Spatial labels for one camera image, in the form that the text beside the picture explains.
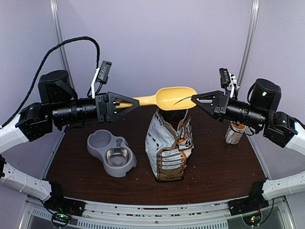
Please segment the yellow plastic scoop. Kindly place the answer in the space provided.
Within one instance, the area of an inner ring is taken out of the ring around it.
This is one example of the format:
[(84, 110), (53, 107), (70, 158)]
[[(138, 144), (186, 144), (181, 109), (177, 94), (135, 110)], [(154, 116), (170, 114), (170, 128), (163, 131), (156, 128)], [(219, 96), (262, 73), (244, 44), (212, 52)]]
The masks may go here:
[(156, 105), (165, 111), (191, 109), (196, 104), (191, 100), (197, 92), (187, 86), (165, 87), (161, 88), (154, 95), (134, 97), (139, 101), (139, 106)]

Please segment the dog food bag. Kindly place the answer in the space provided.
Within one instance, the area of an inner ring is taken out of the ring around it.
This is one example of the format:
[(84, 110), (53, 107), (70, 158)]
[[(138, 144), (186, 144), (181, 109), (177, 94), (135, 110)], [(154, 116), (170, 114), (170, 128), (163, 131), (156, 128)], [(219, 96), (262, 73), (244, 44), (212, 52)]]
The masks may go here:
[(194, 148), (189, 110), (177, 130), (164, 121), (162, 109), (152, 116), (145, 138), (145, 152), (158, 182), (182, 180)]

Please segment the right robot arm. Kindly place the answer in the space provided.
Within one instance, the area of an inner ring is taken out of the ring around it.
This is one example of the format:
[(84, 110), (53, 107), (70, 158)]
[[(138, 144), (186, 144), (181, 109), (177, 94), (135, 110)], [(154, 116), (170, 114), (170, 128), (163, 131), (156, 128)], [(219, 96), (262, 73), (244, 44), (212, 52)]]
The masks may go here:
[[(249, 89), (247, 99), (245, 103), (230, 98), (229, 92), (221, 91), (192, 96), (192, 101), (211, 118), (244, 124), (256, 133), (263, 131), (263, 136), (276, 145), (305, 153), (304, 124), (277, 110), (281, 100), (280, 86), (266, 79), (257, 79)], [(304, 172), (281, 179), (254, 182), (244, 206), (253, 211), (262, 204), (263, 198), (271, 200), (304, 190)]]

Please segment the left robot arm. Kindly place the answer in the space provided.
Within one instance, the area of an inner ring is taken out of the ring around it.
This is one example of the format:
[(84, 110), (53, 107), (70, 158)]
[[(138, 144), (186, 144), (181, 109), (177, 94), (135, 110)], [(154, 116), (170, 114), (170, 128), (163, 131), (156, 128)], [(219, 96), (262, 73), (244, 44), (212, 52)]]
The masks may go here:
[[(38, 89), (41, 102), (23, 108), (0, 130), (1, 153), (51, 133), (54, 126), (62, 130), (66, 125), (94, 120), (110, 123), (140, 105), (133, 98), (112, 92), (79, 98), (66, 70), (42, 75)], [(69, 206), (60, 184), (29, 176), (14, 168), (3, 157), (0, 159), (0, 181), (19, 192), (49, 201), (58, 212), (64, 212)]]

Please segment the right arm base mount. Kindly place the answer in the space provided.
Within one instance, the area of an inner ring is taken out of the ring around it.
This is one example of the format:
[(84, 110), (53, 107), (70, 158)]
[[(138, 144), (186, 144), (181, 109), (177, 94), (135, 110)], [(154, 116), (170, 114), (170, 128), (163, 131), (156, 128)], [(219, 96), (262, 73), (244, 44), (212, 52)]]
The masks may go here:
[(252, 211), (258, 211), (269, 206), (269, 202), (262, 196), (245, 197), (240, 199), (230, 200), (228, 207), (231, 216), (245, 214)]

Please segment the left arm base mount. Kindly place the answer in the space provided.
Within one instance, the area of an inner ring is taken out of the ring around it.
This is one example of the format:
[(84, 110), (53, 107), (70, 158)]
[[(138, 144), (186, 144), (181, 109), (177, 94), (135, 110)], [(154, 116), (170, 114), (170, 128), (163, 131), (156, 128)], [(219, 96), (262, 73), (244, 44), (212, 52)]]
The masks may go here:
[(44, 205), (47, 209), (79, 217), (83, 215), (85, 209), (85, 202), (70, 198), (51, 197), (44, 202)]

